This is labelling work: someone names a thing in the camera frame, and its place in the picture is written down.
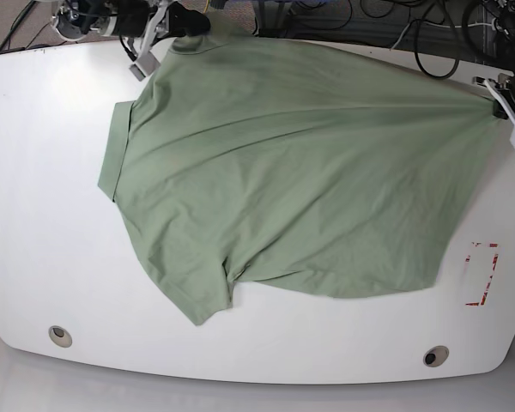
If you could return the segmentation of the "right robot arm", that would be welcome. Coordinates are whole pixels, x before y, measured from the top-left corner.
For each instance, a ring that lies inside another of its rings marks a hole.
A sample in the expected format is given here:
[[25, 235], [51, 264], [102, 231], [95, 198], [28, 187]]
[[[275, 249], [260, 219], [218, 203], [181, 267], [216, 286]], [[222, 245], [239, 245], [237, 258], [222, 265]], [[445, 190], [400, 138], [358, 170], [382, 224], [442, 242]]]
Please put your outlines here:
[[70, 42], [91, 32], [117, 38], [132, 62], [148, 56], [163, 39], [194, 37], [211, 29], [205, 14], [177, 1], [59, 1], [51, 26]]

